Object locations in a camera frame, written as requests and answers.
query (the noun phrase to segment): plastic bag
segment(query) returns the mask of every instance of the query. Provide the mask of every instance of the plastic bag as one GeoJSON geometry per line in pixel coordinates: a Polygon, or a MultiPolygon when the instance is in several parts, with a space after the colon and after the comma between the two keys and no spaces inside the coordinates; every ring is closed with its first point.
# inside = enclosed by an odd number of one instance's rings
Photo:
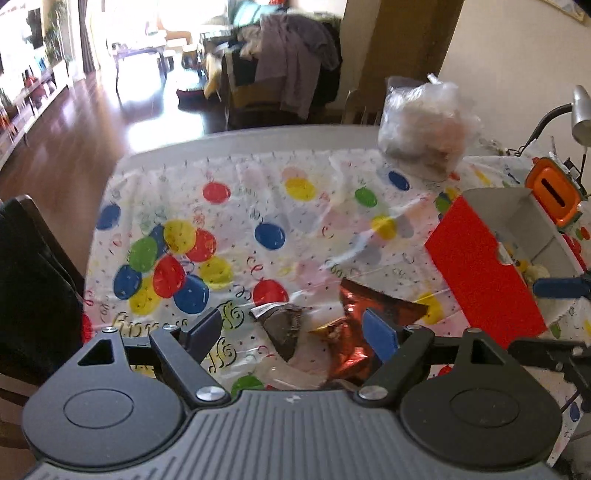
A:
{"type": "Polygon", "coordinates": [[[398,160],[407,173],[430,181],[445,180],[477,134],[480,119],[453,83],[426,83],[416,88],[388,84],[378,135],[380,149],[398,160]]]}

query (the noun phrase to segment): chair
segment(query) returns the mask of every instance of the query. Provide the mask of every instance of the chair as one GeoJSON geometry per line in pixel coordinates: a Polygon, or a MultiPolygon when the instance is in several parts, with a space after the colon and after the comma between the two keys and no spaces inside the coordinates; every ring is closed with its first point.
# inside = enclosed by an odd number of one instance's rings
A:
{"type": "MultiPolygon", "coordinates": [[[[72,279],[76,293],[82,298],[84,295],[84,277],[78,272],[77,268],[51,233],[33,199],[29,195],[23,195],[17,197],[15,200],[16,203],[11,204],[12,214],[28,217],[32,221],[39,236],[53,254],[53,257],[72,279]]],[[[55,335],[65,334],[62,329],[56,328],[55,330],[55,335]]],[[[0,399],[17,406],[17,408],[24,406],[28,400],[28,395],[31,395],[36,390],[33,385],[39,385],[43,382],[43,379],[38,376],[38,373],[30,371],[27,368],[26,362],[21,360],[18,355],[3,351],[2,361],[0,362],[0,399]]],[[[28,448],[28,443],[22,434],[20,425],[0,419],[0,447],[11,449],[28,448]]]]}
{"type": "Polygon", "coordinates": [[[341,124],[379,125],[382,119],[384,98],[370,96],[360,90],[351,90],[347,95],[341,124]]]}

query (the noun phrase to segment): wooden floor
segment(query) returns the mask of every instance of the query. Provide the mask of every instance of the wooden floor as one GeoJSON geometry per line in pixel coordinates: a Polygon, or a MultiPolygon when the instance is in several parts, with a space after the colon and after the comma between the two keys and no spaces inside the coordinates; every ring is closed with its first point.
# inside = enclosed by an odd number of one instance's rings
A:
{"type": "Polygon", "coordinates": [[[33,197],[82,273],[102,193],[117,161],[225,129],[217,100],[179,110],[176,87],[185,72],[175,69],[162,84],[153,62],[153,57],[126,59],[119,95],[113,71],[88,75],[66,89],[33,126],[29,147],[17,147],[0,171],[0,198],[33,197]]]}

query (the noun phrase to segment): screw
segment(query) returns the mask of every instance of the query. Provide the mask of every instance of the screw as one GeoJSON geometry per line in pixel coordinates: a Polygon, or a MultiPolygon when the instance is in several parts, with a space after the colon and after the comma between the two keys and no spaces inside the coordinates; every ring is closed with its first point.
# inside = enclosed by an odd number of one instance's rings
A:
{"type": "Polygon", "coordinates": [[[222,387],[201,387],[196,395],[201,401],[218,401],[226,396],[226,391],[222,387]]]}
{"type": "Polygon", "coordinates": [[[367,387],[361,388],[361,390],[357,392],[357,395],[364,400],[383,400],[388,396],[388,390],[379,385],[368,385],[367,387]]]}

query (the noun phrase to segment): blue handle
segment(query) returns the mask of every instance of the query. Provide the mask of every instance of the blue handle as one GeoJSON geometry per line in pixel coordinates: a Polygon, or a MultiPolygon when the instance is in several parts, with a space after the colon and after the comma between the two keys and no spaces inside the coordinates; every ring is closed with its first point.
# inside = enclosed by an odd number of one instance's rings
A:
{"type": "Polygon", "coordinates": [[[540,278],[532,290],[534,295],[545,299],[579,299],[591,293],[590,284],[581,277],[540,278]]]}

